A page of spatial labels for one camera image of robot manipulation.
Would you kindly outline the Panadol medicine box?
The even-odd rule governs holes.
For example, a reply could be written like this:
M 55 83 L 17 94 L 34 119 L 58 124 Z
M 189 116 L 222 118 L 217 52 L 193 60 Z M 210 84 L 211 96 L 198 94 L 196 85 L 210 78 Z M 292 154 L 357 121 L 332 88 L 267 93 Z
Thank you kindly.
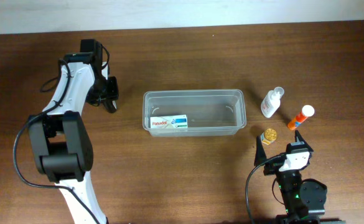
M 181 129 L 188 128 L 187 116 L 155 116 L 150 118 L 150 128 L 152 129 Z

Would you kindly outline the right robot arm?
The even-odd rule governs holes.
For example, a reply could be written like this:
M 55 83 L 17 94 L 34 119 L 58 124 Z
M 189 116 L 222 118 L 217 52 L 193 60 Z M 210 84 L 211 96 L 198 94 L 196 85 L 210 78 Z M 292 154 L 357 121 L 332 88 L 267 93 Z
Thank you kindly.
M 314 150 L 299 131 L 294 131 L 294 139 L 284 153 L 268 158 L 258 136 L 254 167 L 264 167 L 264 175 L 276 176 L 286 213 L 277 215 L 274 223 L 320 223 L 325 214 L 327 186 L 315 179 L 302 179 L 301 171 L 309 166 Z

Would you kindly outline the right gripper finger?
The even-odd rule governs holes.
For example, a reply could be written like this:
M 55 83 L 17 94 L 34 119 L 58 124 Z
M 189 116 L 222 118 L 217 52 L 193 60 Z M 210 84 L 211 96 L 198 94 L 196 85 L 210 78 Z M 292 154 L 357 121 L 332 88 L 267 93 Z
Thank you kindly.
M 294 131 L 295 139 L 296 139 L 296 146 L 298 149 L 307 149 L 309 152 L 313 152 L 313 149 L 309 146 L 306 140 L 302 137 L 298 130 Z
M 256 153 L 254 158 L 254 166 L 259 166 L 261 163 L 267 160 L 266 153 L 264 151 L 261 136 L 256 137 Z

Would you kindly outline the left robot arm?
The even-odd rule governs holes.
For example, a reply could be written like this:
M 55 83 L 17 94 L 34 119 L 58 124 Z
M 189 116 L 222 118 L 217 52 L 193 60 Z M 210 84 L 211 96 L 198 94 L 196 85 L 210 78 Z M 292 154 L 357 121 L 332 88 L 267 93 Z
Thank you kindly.
M 75 223 L 107 223 L 91 181 L 93 146 L 82 120 L 85 104 L 117 110 L 119 89 L 110 74 L 110 54 L 95 39 L 83 39 L 77 53 L 58 60 L 54 95 L 37 115 L 24 125 L 34 161 L 45 175 L 48 189 L 58 189 Z

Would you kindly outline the dark bottle white cap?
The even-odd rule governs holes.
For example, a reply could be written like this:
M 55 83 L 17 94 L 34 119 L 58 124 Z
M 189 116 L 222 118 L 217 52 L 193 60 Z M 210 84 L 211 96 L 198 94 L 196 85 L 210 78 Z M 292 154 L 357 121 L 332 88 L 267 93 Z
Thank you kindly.
M 117 111 L 116 101 L 115 100 L 106 100 L 103 103 L 105 109 L 109 113 L 115 113 Z

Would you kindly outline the white spray bottle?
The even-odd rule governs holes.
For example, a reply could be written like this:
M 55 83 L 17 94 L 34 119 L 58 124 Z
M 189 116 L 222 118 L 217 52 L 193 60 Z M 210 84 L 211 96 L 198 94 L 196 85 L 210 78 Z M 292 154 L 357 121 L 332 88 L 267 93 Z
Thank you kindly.
M 284 89 L 277 86 L 273 90 L 269 90 L 261 103 L 261 112 L 265 118 L 270 118 L 280 107 L 281 98 L 284 94 Z

